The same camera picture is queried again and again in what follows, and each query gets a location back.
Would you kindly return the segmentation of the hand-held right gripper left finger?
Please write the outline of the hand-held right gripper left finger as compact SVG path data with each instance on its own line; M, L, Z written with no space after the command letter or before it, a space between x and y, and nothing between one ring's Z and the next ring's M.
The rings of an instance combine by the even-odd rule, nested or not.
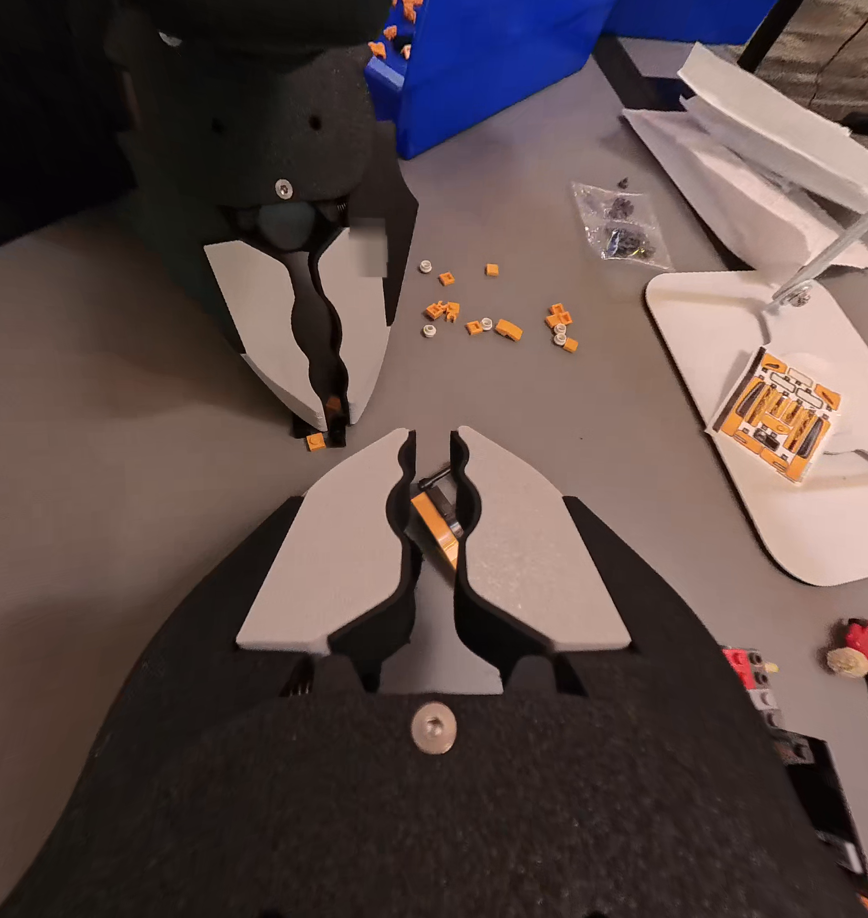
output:
M379 690L416 621L421 552L406 534L416 460L416 431L394 429L292 502L239 649L343 656L367 691Z

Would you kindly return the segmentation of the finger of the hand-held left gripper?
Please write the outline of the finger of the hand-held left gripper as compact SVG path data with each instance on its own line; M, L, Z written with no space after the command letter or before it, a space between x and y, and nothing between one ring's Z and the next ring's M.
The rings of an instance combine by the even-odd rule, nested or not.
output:
M243 359L293 415L327 431L309 361L293 335L295 294L288 268L243 240L204 247L243 346Z
M342 229L316 260L317 278L339 328L350 424L371 398L389 341L382 231Z

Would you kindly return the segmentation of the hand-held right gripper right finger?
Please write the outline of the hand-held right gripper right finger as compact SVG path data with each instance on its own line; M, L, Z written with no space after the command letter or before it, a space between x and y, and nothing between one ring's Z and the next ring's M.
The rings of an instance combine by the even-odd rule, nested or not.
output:
M466 425L451 432L462 538L454 623L503 685L525 657L617 652L629 630L562 492Z

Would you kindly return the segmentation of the orange black lego subassembly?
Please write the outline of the orange black lego subassembly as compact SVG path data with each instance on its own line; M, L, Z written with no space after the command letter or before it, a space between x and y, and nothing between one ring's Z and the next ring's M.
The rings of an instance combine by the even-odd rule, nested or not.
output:
M418 534L435 554L446 576L455 578L463 545L464 527L460 486L449 463L422 476L412 486L410 504Z

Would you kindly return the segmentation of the person's left forearm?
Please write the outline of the person's left forearm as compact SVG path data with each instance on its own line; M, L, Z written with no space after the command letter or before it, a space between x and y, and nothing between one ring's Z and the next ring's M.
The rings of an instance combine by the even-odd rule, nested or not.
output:
M0 246L136 186L105 51L121 5L0 1Z

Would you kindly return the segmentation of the pile of orange lego pieces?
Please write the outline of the pile of orange lego pieces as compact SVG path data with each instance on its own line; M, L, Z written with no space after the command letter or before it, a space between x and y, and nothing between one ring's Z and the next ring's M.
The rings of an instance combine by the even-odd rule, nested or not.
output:
M407 61L417 33L421 14L425 12L425 1L391 1L389 14L382 32L376 40L369 42L375 58L386 61L401 59Z

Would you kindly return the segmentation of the partly built lego car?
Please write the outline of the partly built lego car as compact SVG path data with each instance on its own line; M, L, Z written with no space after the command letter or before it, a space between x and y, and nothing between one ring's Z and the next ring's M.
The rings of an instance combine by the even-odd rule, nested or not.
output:
M752 649L723 646L721 652L770 732L819 843L868 912L868 859L830 747L822 739L786 728L772 690L777 665Z

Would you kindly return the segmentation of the cluster of orange white pieces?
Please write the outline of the cluster of orange white pieces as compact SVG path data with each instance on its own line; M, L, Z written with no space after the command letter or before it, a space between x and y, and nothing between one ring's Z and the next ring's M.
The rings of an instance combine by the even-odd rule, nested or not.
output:
M456 284L456 276L453 272L435 273L433 262L429 259L422 259L418 262L417 272L425 276L435 276L437 283L443 288L449 288ZM426 319L426 322L419 331L421 337L425 340L436 338L439 322L445 325L458 326L461 314L462 306L455 300L439 299L428 304L422 311L422 316ZM551 334L551 341L554 347L567 353L578 352L579 341L571 335L574 318L564 304L555 303L550 305L542 320ZM463 328L471 338L494 334L515 343L519 343L523 338L523 329L517 323L503 317L498 319L488 316L472 317L463 324Z

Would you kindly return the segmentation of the clear bag of dark parts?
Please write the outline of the clear bag of dark parts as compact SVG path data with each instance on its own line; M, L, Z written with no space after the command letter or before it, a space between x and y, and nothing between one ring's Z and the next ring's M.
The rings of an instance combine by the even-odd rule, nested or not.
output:
M671 272L673 261L657 212L646 193L572 181L570 191L586 243L604 261Z

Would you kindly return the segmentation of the orange sticker sheet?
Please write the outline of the orange sticker sheet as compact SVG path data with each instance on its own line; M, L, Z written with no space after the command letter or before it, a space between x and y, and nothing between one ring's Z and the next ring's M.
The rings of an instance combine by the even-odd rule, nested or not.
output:
M844 406L841 393L762 346L707 430L799 486L818 462Z

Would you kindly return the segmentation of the white book stand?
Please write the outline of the white book stand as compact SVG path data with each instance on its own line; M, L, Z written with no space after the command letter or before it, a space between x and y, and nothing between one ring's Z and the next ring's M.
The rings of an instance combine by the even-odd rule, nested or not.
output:
M817 276L868 230L868 211L781 283L757 271L665 273L648 311L772 560L816 587L868 579L868 345ZM841 393L839 424L799 486L708 432L762 346Z

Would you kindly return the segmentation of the white paper bag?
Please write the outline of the white paper bag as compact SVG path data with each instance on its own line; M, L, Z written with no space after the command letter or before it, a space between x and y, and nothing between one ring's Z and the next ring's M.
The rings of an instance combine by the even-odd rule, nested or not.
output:
M685 109L622 115L694 211L750 268L795 271L842 233L805 189L745 161Z
M678 78L681 103L745 161L857 214L868 211L868 150L846 130L695 43Z

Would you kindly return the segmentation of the black pole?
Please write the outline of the black pole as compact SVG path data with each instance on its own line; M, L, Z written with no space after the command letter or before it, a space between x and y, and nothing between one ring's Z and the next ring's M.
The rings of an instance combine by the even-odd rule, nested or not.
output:
M737 65L741 70L754 73L758 69L802 4L801 0L773 4L738 56Z

